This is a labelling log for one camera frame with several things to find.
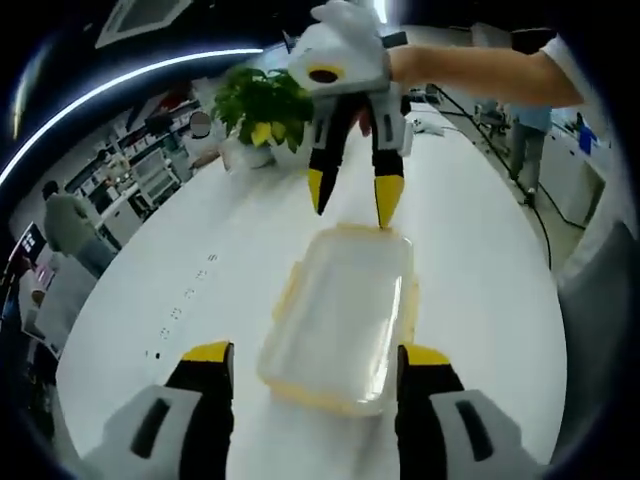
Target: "green leaves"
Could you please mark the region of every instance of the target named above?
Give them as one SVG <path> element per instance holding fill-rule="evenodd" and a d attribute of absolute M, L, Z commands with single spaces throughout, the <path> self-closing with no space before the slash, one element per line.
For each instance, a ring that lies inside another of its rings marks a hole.
<path fill-rule="evenodd" d="M 215 102 L 212 116 L 225 124 L 227 135 L 241 123 L 238 139 L 246 145 L 252 144 L 256 125 L 266 123 L 271 127 L 271 138 L 278 145 L 286 141 L 295 153 L 304 138 L 305 123 L 313 119 L 309 94 L 284 69 L 267 74 L 255 68 L 234 68 Z"/>

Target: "white cabinet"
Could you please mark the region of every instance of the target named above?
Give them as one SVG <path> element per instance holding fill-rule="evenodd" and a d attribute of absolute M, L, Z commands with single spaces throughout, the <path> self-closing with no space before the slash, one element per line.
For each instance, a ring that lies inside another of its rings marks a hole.
<path fill-rule="evenodd" d="M 104 226 L 123 247 L 142 226 L 142 220 L 126 200 L 114 203 L 113 208 L 103 212 L 103 219 Z"/>
<path fill-rule="evenodd" d="M 578 225 L 585 225 L 595 193 L 589 180 L 590 163 L 574 137 L 556 127 L 547 134 L 540 184 L 564 219 Z"/>

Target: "shelf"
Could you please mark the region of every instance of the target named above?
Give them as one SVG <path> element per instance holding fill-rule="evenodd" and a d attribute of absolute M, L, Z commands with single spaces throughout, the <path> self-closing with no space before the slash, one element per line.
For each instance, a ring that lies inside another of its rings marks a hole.
<path fill-rule="evenodd" d="M 179 112 L 179 111 L 184 110 L 184 109 L 189 108 L 189 107 L 197 107 L 199 105 L 200 105 L 200 102 L 198 100 L 190 100 L 188 102 L 185 102 L 185 103 L 182 103 L 182 104 L 178 105 L 176 108 L 173 108 L 173 109 L 171 109 L 171 110 L 169 110 L 168 112 L 165 112 L 165 113 L 167 115 L 174 115 L 176 112 Z M 145 130 L 145 128 L 147 128 L 147 126 L 146 125 L 142 125 L 141 127 L 138 127 L 135 130 L 127 133 L 126 135 L 118 138 L 118 140 L 117 140 L 118 144 L 120 145 L 123 140 L 127 140 L 127 139 L 131 138 L 132 136 L 134 136 L 135 134 L 141 133 L 142 131 Z"/>
<path fill-rule="evenodd" d="M 171 133 L 180 133 L 186 130 L 188 127 L 189 127 L 189 124 L 186 123 L 178 128 L 174 128 L 173 130 L 171 130 Z M 142 160 L 144 157 L 149 155 L 153 150 L 155 150 L 156 148 L 160 148 L 160 146 L 162 145 L 162 141 L 165 138 L 167 138 L 169 135 L 170 135 L 169 133 L 162 135 L 161 137 L 154 140 L 153 143 L 151 143 L 151 145 L 147 145 L 144 149 L 132 155 L 129 158 L 129 164 L 131 166 L 135 165 L 136 163 L 140 162 L 140 160 Z"/>

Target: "human arm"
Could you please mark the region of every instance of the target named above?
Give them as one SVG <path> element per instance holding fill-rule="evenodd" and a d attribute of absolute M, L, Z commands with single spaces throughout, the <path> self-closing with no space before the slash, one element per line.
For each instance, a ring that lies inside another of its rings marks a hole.
<path fill-rule="evenodd" d="M 544 52 L 406 45 L 390 50 L 392 75 L 406 88 L 437 83 L 504 103 L 566 107 L 583 103 L 573 83 Z"/>
<path fill-rule="evenodd" d="M 78 214 L 80 218 L 88 218 L 87 211 L 84 209 L 84 206 L 76 197 L 71 197 L 71 201 L 73 202 L 73 209 Z"/>

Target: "blue object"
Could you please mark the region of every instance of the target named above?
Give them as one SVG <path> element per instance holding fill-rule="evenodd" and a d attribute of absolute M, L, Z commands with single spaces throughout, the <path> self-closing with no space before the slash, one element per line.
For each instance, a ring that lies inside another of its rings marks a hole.
<path fill-rule="evenodd" d="M 551 130 L 551 107 L 512 105 L 511 116 L 525 127 L 535 128 L 545 133 Z"/>
<path fill-rule="evenodd" d="M 593 141 L 597 139 L 598 137 L 596 137 L 589 127 L 586 125 L 580 127 L 580 131 L 578 132 L 578 145 L 584 153 L 591 155 L 591 145 Z"/>

